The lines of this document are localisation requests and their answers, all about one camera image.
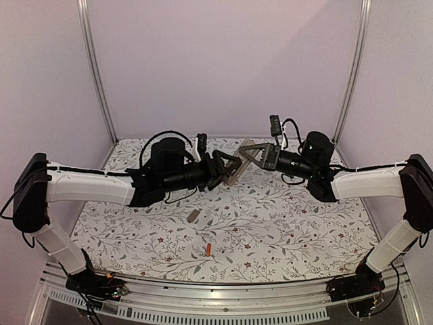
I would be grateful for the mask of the grey remote battery cover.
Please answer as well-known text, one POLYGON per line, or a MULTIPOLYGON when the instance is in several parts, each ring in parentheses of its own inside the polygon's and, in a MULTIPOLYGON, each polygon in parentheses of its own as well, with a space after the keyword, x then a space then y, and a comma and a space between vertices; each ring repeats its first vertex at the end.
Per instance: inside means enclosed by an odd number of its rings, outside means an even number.
POLYGON ((199 217, 201 213, 201 210, 198 209, 194 209, 187 217, 187 222, 188 223, 193 223, 196 221, 196 219, 199 217))

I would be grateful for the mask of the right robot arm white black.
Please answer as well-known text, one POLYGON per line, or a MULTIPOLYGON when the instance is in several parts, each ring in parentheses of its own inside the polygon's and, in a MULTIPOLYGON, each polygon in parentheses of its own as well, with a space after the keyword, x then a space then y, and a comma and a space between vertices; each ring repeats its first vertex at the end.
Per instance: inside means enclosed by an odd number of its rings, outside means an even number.
POLYGON ((318 131, 308 133, 299 153, 271 143, 242 146, 239 152, 261 169, 305 179, 307 190, 320 202, 376 196, 395 196, 405 201, 402 220, 366 254, 355 274, 327 283, 332 301, 384 289, 382 272, 421 235, 432 231, 432 170, 420 154, 382 167, 335 167, 330 162, 334 145, 318 131))

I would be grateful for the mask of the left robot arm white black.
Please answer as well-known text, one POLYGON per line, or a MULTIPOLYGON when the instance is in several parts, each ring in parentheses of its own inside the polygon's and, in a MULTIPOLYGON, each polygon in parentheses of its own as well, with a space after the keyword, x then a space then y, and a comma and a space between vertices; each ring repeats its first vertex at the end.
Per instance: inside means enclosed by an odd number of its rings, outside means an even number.
POLYGON ((36 153, 5 203, 12 208, 8 219, 23 235, 32 237, 30 246, 39 243, 57 260, 68 277, 68 289, 100 300, 118 300, 128 292, 125 282, 113 273, 95 273, 88 254, 49 217, 48 204, 109 202, 143 208, 162 202, 177 190, 213 190, 238 170, 242 161, 219 150, 207 153, 206 142, 204 133, 191 142, 180 133, 165 131, 159 142, 145 144, 150 149, 147 162, 123 172, 63 166, 36 153))

